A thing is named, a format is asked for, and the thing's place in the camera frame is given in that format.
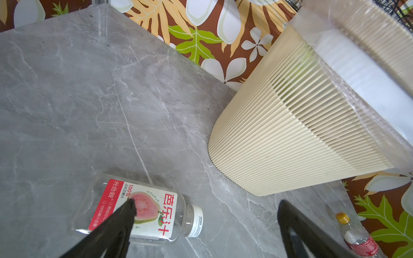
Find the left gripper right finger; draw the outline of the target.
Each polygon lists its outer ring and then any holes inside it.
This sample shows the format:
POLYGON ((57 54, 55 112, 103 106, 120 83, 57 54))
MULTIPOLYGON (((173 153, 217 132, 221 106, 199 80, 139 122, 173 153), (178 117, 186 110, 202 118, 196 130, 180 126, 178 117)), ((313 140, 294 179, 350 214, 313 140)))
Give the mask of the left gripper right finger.
POLYGON ((316 258, 355 257, 286 200, 279 204, 277 220, 289 258, 307 258, 306 249, 316 258))

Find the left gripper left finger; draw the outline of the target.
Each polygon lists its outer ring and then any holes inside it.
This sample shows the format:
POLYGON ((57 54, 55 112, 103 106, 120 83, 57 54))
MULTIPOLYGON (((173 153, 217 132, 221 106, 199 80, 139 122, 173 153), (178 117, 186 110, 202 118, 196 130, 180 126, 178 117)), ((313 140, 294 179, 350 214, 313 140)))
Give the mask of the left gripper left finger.
POLYGON ((134 200, 128 200, 63 258, 124 258, 136 216, 134 200))

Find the guava juice bottle pink label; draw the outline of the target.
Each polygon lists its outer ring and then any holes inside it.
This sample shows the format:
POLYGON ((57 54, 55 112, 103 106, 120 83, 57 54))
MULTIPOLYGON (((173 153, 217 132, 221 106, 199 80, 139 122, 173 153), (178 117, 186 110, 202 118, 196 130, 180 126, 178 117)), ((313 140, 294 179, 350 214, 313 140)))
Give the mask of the guava juice bottle pink label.
POLYGON ((74 214, 71 230, 90 234, 129 200, 136 207, 133 243, 166 245, 179 237, 196 238, 202 231, 202 209, 186 203, 177 191, 108 174, 95 176, 74 214))

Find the clear bottle red label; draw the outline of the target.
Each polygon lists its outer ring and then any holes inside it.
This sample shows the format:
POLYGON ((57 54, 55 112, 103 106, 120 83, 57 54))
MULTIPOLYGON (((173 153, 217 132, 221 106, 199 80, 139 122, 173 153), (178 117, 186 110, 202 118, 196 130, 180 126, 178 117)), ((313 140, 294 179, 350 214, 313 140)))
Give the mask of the clear bottle red label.
POLYGON ((386 258, 379 245, 368 231, 353 223, 346 213, 337 213, 335 218, 340 224, 341 235, 348 247, 361 258, 386 258))

